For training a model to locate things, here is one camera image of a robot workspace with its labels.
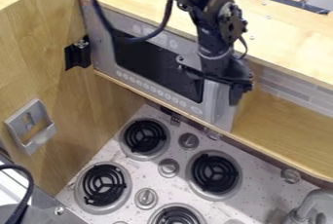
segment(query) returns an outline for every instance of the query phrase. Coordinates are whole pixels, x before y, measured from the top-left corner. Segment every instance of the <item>oven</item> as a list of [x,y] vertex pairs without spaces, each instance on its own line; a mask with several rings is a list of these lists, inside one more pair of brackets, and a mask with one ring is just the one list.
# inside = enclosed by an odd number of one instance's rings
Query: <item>oven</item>
[[[81,5],[96,70],[224,131],[231,130],[237,107],[229,105],[230,86],[191,76],[179,65],[182,56],[189,66],[201,65],[194,41],[164,30],[149,41],[125,44],[109,36],[89,0],[81,0]],[[141,37],[156,29],[106,8],[104,12],[118,29],[117,36]]]

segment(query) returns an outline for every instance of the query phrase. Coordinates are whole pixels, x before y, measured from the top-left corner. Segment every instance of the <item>white stovetop surface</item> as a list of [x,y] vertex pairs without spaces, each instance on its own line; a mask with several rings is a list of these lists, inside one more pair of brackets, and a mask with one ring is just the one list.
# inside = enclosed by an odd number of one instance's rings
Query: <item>white stovetop surface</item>
[[[152,213],[162,205],[182,203],[196,208],[206,219],[207,224],[223,224],[230,219],[238,219],[244,224],[265,223],[269,214],[277,207],[289,211],[298,206],[305,196],[315,189],[314,185],[301,181],[295,185],[284,183],[280,169],[265,163],[223,141],[213,141],[200,131],[181,123],[175,127],[169,124],[169,116],[144,105],[131,119],[153,118],[167,125],[171,134],[170,147],[162,157],[154,162],[138,162],[127,158],[120,149],[118,133],[87,164],[112,161],[124,166],[131,176],[133,189],[127,203],[116,212],[106,215],[91,215],[82,211],[74,200],[74,182],[78,176],[57,195],[57,199],[90,224],[125,221],[129,224],[146,224]],[[184,151],[178,145],[181,134],[190,132],[200,139],[200,146],[194,151]],[[214,149],[229,154],[242,168],[243,183],[239,192],[225,203],[212,203],[194,194],[185,178],[187,162],[203,150]],[[176,177],[166,179],[159,175],[157,164],[173,158],[180,164]],[[158,196],[157,206],[151,210],[141,210],[134,203],[135,193],[142,188],[154,189]]]

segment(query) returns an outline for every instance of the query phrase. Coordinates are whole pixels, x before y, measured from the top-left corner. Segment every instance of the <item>oven window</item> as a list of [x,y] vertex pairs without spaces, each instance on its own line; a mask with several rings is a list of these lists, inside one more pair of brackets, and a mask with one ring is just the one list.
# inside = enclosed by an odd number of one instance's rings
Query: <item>oven window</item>
[[[118,36],[132,37],[118,31]],[[203,101],[204,80],[191,79],[178,69],[175,54],[151,44],[141,42],[125,44],[115,41],[117,64],[197,103]]]

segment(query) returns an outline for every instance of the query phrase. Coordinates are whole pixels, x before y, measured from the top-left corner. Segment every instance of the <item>black burner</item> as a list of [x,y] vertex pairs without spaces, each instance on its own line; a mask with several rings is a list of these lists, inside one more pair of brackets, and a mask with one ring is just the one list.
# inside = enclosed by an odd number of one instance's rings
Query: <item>black burner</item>
[[203,224],[198,216],[183,206],[163,208],[155,217],[153,224]]
[[164,128],[150,120],[140,120],[125,131],[124,140],[132,153],[146,154],[167,140]]
[[192,174],[203,191],[218,195],[234,188],[240,176],[229,160],[207,154],[202,154],[195,160]]
[[111,205],[122,196],[126,188],[122,171],[112,165],[94,166],[83,179],[86,205]]

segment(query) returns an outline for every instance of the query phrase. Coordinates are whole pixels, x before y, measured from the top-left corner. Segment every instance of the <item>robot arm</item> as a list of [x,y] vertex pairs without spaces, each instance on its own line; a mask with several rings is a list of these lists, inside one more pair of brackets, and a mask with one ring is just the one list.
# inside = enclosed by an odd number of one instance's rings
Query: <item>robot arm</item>
[[202,71],[184,67],[206,79],[229,84],[230,104],[236,105],[243,93],[252,89],[252,74],[245,60],[237,57],[234,43],[241,40],[247,21],[234,0],[175,0],[189,12],[198,31],[198,55]]

